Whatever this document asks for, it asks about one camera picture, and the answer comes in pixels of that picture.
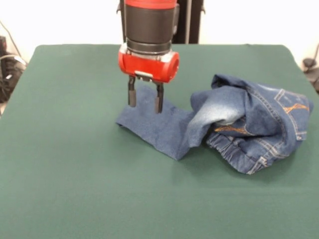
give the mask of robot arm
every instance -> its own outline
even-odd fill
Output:
[[[179,67],[179,54],[171,49],[179,5],[177,0],[125,0],[124,8],[126,42],[119,50],[119,66],[129,75],[129,105],[136,106],[137,78],[156,84],[156,113],[161,113],[163,85]]]

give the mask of green felt surface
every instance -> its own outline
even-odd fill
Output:
[[[0,120],[1,239],[318,239],[318,96],[283,46],[175,46],[183,109],[226,73],[305,94],[308,139],[254,175],[212,149],[176,162],[115,119],[117,45],[40,46]]]

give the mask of red gripper housing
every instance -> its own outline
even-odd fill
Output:
[[[138,76],[137,73],[146,73],[153,81],[169,83],[177,74],[179,54],[172,52],[168,61],[147,59],[131,54],[119,52],[119,66],[123,73]]]
[[[125,0],[125,4],[145,9],[169,9],[176,7],[177,0]]]

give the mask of back pocket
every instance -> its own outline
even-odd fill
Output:
[[[307,138],[307,127],[310,114],[308,99],[300,94],[280,90],[275,100],[281,105],[293,123],[297,140]]]

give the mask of faded denim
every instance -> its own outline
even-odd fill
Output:
[[[237,171],[253,174],[294,152],[307,138],[313,103],[307,97],[228,75],[192,94],[192,112],[164,99],[155,114],[156,92],[137,89],[137,106],[126,106],[117,124],[173,159],[205,143]]]

